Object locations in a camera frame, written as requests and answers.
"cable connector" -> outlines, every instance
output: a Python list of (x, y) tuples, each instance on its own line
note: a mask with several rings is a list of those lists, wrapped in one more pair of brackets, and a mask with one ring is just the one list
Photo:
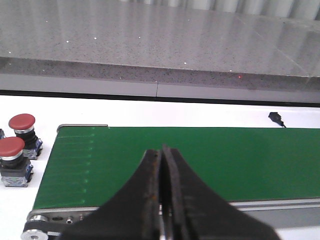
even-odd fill
[(272, 122), (275, 122), (279, 124), (281, 127), (286, 128), (284, 122), (281, 121), (281, 116), (278, 112), (270, 112), (268, 117), (271, 119)]

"speckled gray surface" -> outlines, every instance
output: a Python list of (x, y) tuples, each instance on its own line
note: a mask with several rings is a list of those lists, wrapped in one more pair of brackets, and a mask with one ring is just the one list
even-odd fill
[[(3, 0), (0, 74), (308, 94), (320, 91), (320, 22), (117, 0)], [(1, 77), (0, 89), (8, 89)]]

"emergency stop button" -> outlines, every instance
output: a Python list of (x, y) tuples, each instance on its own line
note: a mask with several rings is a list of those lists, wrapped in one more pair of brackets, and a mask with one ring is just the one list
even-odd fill
[(28, 130), (32, 128), (35, 122), (36, 119), (34, 116), (28, 113), (23, 113), (11, 118), (9, 121), (9, 127), (18, 131)]
[(25, 142), (16, 136), (0, 139), (0, 157), (5, 160), (10, 157), (19, 157), (25, 147)]

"white table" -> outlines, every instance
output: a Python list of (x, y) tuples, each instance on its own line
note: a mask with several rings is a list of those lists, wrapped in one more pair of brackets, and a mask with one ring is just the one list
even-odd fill
[[(35, 133), (43, 140), (34, 175), (27, 188), (0, 182), (0, 240), (19, 240), (61, 124), (108, 124), (112, 127), (247, 127), (280, 128), (269, 118), (279, 112), (288, 128), (320, 128), (320, 108), (205, 103), (147, 102), (0, 95), (0, 128), (14, 136), (9, 119), (35, 116)], [(277, 229), (283, 240), (320, 240), (316, 227)]]

